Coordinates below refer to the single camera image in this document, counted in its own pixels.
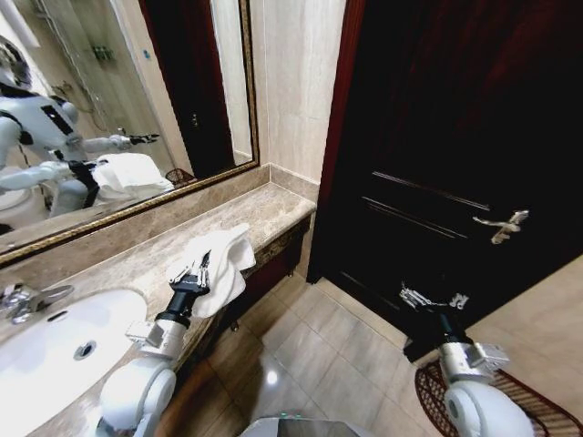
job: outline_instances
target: white sink basin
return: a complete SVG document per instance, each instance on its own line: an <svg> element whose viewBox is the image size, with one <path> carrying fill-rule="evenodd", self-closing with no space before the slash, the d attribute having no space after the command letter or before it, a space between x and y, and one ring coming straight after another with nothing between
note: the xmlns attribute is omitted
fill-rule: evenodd
<svg viewBox="0 0 583 437"><path fill-rule="evenodd" d="M27 435L101 379L126 353L126 329L144 320L133 290L109 290L55 310L0 347L0 432Z"/></svg>

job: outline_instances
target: chrome faucet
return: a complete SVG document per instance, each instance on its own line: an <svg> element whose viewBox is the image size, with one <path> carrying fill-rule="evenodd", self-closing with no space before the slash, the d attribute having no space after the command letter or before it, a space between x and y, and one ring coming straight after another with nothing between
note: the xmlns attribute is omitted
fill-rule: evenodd
<svg viewBox="0 0 583 437"><path fill-rule="evenodd" d="M27 321L33 313L68 296L73 290L71 285L37 291L26 284L12 284L0 295L0 314L5 314L7 319L12 319L12 323L17 325Z"/></svg>

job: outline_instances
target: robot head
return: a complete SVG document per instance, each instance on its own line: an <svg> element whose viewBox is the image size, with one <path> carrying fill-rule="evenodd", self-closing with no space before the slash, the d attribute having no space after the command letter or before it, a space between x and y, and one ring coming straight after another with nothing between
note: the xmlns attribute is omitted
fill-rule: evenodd
<svg viewBox="0 0 583 437"><path fill-rule="evenodd" d="M4 85L0 89L8 86L22 91L28 91L32 86L30 69L25 57L3 36L0 36L0 84Z"/></svg>

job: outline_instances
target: silver door handle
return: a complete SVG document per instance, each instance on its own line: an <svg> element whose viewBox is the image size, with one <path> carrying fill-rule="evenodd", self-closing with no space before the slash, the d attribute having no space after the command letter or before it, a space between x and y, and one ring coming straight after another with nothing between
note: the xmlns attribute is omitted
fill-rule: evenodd
<svg viewBox="0 0 583 437"><path fill-rule="evenodd" d="M490 239L492 244L503 243L507 239L510 239L510 234L512 232L520 232L520 227L518 225L527 218L528 210L526 209L522 211L515 211L509 221L490 221L479 217L473 217L474 221L480 223L481 225L500 228L498 232Z"/></svg>

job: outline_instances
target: white towel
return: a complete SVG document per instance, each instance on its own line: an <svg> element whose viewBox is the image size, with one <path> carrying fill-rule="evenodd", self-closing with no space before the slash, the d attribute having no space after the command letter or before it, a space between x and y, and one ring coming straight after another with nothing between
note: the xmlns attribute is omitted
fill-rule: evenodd
<svg viewBox="0 0 583 437"><path fill-rule="evenodd" d="M249 224L229 230L216 230L192 239L184 250L181 261L168 268L169 279L176 276L185 265L193 265L196 274L204 255L210 250L210 293L197 298L192 308L193 317L210 317L245 290L241 270L255 265L253 247L247 237Z"/></svg>
<svg viewBox="0 0 583 437"><path fill-rule="evenodd" d="M160 170L148 155L117 153L102 155L93 170L102 198L150 198L174 188L160 175Z"/></svg>

